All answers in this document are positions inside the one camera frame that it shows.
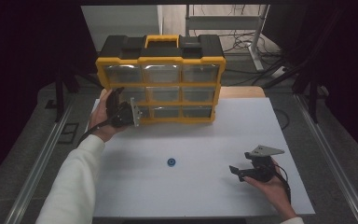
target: clear plastic drawer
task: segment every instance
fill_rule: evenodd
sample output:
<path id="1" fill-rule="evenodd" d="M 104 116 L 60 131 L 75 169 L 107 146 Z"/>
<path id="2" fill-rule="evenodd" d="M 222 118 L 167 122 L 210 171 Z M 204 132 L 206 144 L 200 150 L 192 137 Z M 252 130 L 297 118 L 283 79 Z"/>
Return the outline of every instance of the clear plastic drawer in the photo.
<path id="1" fill-rule="evenodd" d="M 214 87 L 182 87 L 185 102 L 212 102 Z"/>
<path id="2" fill-rule="evenodd" d="M 146 87 L 151 102 L 178 102 L 179 87 Z"/>
<path id="3" fill-rule="evenodd" d="M 179 82 L 180 66 L 174 64 L 143 65 L 146 82 Z"/>
<path id="4" fill-rule="evenodd" d="M 150 118 L 149 107 L 148 106 L 138 106 L 139 110 L 142 112 L 142 118 Z"/>
<path id="5" fill-rule="evenodd" d="M 125 87 L 123 92 L 120 94 L 120 102 L 130 102 L 131 97 L 134 98 L 135 102 L 146 101 L 145 87 Z"/>
<path id="6" fill-rule="evenodd" d="M 106 65 L 103 70 L 110 82 L 131 83 L 143 81 L 139 65 Z"/>
<path id="7" fill-rule="evenodd" d="M 179 117 L 179 106 L 154 106 L 153 117 L 156 119 L 163 118 L 178 118 Z"/>
<path id="8" fill-rule="evenodd" d="M 209 105 L 186 105 L 182 107 L 185 118 L 209 118 L 212 107 Z"/>
<path id="9" fill-rule="evenodd" d="M 215 82 L 219 65 L 216 64 L 184 64 L 184 82 Z"/>

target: black cable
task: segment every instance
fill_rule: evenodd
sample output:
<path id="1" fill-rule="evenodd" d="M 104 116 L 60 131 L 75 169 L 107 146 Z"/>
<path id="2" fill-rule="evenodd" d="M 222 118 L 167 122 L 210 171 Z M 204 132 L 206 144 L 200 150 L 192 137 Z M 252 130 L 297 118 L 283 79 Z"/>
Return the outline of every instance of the black cable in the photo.
<path id="1" fill-rule="evenodd" d="M 203 5 L 201 5 L 201 11 L 202 11 L 202 14 L 205 15 L 205 12 L 203 11 Z"/>
<path id="2" fill-rule="evenodd" d="M 101 122 L 101 123 L 95 125 L 94 127 L 90 128 L 88 131 L 83 133 L 83 135 L 81 135 L 79 141 L 77 142 L 77 146 L 79 147 L 80 143 L 83 142 L 83 140 L 86 139 L 90 134 L 92 134 L 93 132 L 97 131 L 98 129 L 100 129 L 103 126 L 106 126 L 108 124 L 110 124 L 110 119 L 107 119 L 106 121 Z"/>
<path id="3" fill-rule="evenodd" d="M 264 60 L 263 55 L 260 54 L 260 61 L 263 62 L 264 64 L 268 64 L 268 65 L 272 65 L 273 63 L 268 63 L 266 62 L 266 60 Z"/>
<path id="4" fill-rule="evenodd" d="M 242 11 L 241 11 L 241 15 L 243 15 L 243 10 L 245 9 L 246 5 L 242 6 Z"/>
<path id="5" fill-rule="evenodd" d="M 286 176 L 286 182 L 289 182 L 289 176 L 287 176 L 286 171 L 280 165 L 275 164 L 275 166 L 280 168 L 284 172 L 284 175 Z"/>
<path id="6" fill-rule="evenodd" d="M 225 49 L 225 50 L 223 50 L 223 52 L 227 52 L 227 51 L 230 51 L 233 49 L 246 49 L 248 47 L 248 45 L 241 46 L 241 44 L 252 43 L 252 41 L 250 39 L 241 40 L 241 38 L 244 36 L 247 36 L 247 35 L 253 35 L 255 32 L 243 33 L 243 34 L 236 34 L 236 33 L 237 33 L 237 30 L 234 31 L 234 35 L 228 35 L 228 36 L 234 36 L 234 43 L 233 43 L 233 46 L 231 49 Z"/>
<path id="7" fill-rule="evenodd" d="M 264 51 L 265 52 L 262 52 L 260 49 L 258 49 L 258 47 L 257 47 L 257 49 L 259 50 L 259 52 L 260 53 L 263 53 L 263 54 L 268 54 L 268 55 L 271 55 L 271 56 L 281 56 L 282 57 L 282 55 L 281 54 L 275 54 L 275 53 L 273 53 L 273 52 L 269 52 L 268 50 L 267 50 L 267 48 L 266 48 L 266 39 L 264 39 L 264 37 L 263 36 L 260 36 L 259 37 L 261 40 L 263 40 L 263 49 L 264 49 Z"/>
<path id="8" fill-rule="evenodd" d="M 286 192 L 286 195 L 287 195 L 287 199 L 289 200 L 289 203 L 292 203 L 292 193 L 291 193 L 291 189 L 290 189 L 288 180 L 284 179 L 283 176 L 280 175 L 275 169 L 271 169 L 264 164 L 259 164 L 259 165 L 262 166 L 264 169 L 268 170 L 269 172 L 273 173 L 276 177 L 278 177 L 279 180 L 281 180 L 283 187 L 284 187 L 284 191 Z"/>
<path id="9" fill-rule="evenodd" d="M 284 64 L 284 60 L 283 60 L 283 59 L 280 59 L 280 60 L 276 61 L 275 63 L 273 63 L 273 64 L 269 67 L 269 69 L 268 69 L 266 72 L 263 73 L 263 75 L 260 75 L 257 79 L 255 79 L 255 81 L 252 82 L 252 86 L 254 86 L 255 83 L 256 83 L 258 80 L 260 80 L 262 77 L 264 77 L 264 76 L 265 76 L 266 74 L 268 74 L 270 71 L 272 71 L 272 70 L 274 70 L 274 69 L 275 69 L 275 71 L 277 71 L 277 70 L 282 66 L 282 64 Z"/>
<path id="10" fill-rule="evenodd" d="M 280 110 L 280 109 L 275 109 L 273 108 L 273 110 L 275 112 L 280 112 L 281 114 L 283 114 L 285 117 L 286 117 L 286 123 L 283 125 L 283 127 L 281 127 L 281 130 L 284 130 L 285 128 L 287 128 L 287 126 L 289 126 L 290 124 L 290 118 L 289 116 L 286 114 L 286 112 L 284 112 L 283 110 Z"/>
<path id="11" fill-rule="evenodd" d="M 255 33 L 255 32 L 243 33 L 243 34 L 237 34 L 237 35 L 253 35 L 254 33 Z"/>
<path id="12" fill-rule="evenodd" d="M 234 8 L 235 5 L 231 6 L 231 11 L 228 13 L 228 16 L 231 15 L 232 13 L 232 9 Z"/>
<path id="13" fill-rule="evenodd" d="M 228 86 L 236 86 L 236 85 L 242 84 L 242 83 L 244 83 L 244 82 L 247 82 L 247 81 L 250 81 L 250 80 L 256 78 L 256 80 L 252 83 L 252 86 L 253 86 L 258 79 L 260 79 L 261 77 L 263 77 L 263 76 L 264 76 L 265 74 L 267 74 L 268 72 L 270 72 L 270 71 L 272 71 L 272 70 L 274 70 L 274 69 L 278 70 L 279 67 L 277 67 L 277 68 L 275 68 L 275 67 L 277 66 L 277 64 L 280 65 L 280 63 L 278 63 L 279 61 L 282 62 L 282 59 L 280 59 L 280 60 L 278 60 L 277 62 L 275 62 L 272 66 L 270 66 L 266 71 L 264 71 L 264 72 L 262 72 L 262 73 L 259 73 L 259 72 L 254 72 L 254 73 L 252 73 L 252 72 L 238 71 L 238 70 L 232 70 L 232 69 L 225 69 L 226 71 L 231 71 L 231 72 L 239 72 L 239 73 L 255 74 L 255 75 L 259 74 L 259 76 L 251 77 L 251 78 L 248 78 L 248 79 L 246 79 L 246 80 L 244 80 L 244 81 L 236 82 L 236 83 L 230 84 L 230 85 L 228 85 Z"/>

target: hand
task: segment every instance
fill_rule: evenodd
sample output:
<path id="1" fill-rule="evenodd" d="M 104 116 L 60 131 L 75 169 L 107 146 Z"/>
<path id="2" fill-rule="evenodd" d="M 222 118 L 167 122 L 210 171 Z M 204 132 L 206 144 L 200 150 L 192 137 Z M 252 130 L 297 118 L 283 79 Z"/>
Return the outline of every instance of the hand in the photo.
<path id="1" fill-rule="evenodd" d="M 101 92 L 100 103 L 98 103 L 95 110 L 92 111 L 91 117 L 89 118 L 89 129 L 107 120 L 106 101 L 111 93 L 112 90 L 108 92 L 103 90 Z M 113 137 L 113 135 L 124 131 L 126 128 L 127 127 L 114 128 L 111 125 L 105 125 L 102 128 L 96 130 L 93 134 L 100 137 L 104 142 L 107 142 Z"/>
<path id="2" fill-rule="evenodd" d="M 281 174 L 281 171 L 278 166 L 275 166 L 275 169 L 278 174 Z M 257 181 L 249 176 L 246 176 L 244 180 L 264 193 L 268 201 L 281 215 L 283 221 L 293 217 L 297 217 L 295 210 L 289 203 L 289 199 L 287 198 L 283 183 L 278 177 L 273 176 L 272 179 L 270 179 L 270 181 L 266 183 Z"/>

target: white sleeve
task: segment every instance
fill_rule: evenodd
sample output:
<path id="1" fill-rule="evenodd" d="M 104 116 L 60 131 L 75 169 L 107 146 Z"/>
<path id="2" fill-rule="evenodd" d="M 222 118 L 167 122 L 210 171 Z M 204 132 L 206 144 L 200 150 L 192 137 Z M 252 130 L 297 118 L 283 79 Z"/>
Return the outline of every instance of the white sleeve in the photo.
<path id="1" fill-rule="evenodd" d="M 304 224 L 304 221 L 301 217 L 293 217 L 282 222 L 281 224 Z"/>
<path id="2" fill-rule="evenodd" d="M 54 180 L 36 223 L 90 224 L 95 206 L 95 182 L 104 142 L 89 135 L 69 153 Z"/>

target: black wall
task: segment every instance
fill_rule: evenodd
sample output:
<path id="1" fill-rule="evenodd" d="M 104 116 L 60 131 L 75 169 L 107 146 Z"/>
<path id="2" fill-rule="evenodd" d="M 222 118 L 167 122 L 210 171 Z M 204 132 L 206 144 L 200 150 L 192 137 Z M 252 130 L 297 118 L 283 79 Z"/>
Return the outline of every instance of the black wall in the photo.
<path id="1" fill-rule="evenodd" d="M 327 106 L 358 143 L 358 1 L 346 8 L 318 64 Z"/>
<path id="2" fill-rule="evenodd" d="M 0 1 L 0 164 L 33 113 L 38 91 L 61 72 L 95 72 L 95 48 L 79 6 Z"/>

